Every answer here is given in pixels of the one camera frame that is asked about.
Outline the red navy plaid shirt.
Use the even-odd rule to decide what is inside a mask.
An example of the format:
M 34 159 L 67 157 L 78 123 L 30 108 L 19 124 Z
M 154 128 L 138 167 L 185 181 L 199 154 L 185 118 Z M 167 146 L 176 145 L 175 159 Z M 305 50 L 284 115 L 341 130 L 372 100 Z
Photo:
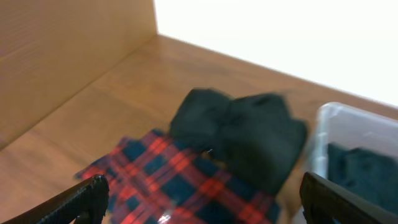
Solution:
M 275 198 L 152 130 L 79 171 L 103 174 L 111 223 L 276 223 Z

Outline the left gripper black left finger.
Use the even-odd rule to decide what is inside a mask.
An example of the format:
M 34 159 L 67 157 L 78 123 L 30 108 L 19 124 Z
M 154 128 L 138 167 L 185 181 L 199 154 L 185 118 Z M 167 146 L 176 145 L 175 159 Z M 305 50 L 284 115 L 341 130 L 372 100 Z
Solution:
M 106 215 L 109 185 L 96 174 L 5 224 L 100 224 Z

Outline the large black garment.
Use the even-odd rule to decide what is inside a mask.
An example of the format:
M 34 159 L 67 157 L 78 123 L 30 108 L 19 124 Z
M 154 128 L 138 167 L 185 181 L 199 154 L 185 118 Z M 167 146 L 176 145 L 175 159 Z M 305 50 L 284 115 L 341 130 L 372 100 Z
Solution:
M 170 122 L 169 134 L 243 181 L 276 195 L 307 140 L 307 123 L 294 118 L 280 95 L 232 98 L 216 89 L 192 89 Z

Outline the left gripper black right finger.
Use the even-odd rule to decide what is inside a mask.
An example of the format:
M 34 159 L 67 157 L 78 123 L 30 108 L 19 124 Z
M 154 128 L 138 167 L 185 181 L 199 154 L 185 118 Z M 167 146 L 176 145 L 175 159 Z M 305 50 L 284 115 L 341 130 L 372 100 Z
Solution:
M 396 224 L 397 215 L 313 173 L 300 186 L 303 215 L 308 224 Z

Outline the dark navy garment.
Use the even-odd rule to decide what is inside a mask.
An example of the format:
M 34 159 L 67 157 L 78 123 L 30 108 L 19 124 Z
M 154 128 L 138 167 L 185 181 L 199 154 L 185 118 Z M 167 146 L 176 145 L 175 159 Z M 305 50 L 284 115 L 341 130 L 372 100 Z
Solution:
M 397 162 L 364 148 L 328 145 L 328 180 L 397 213 Z

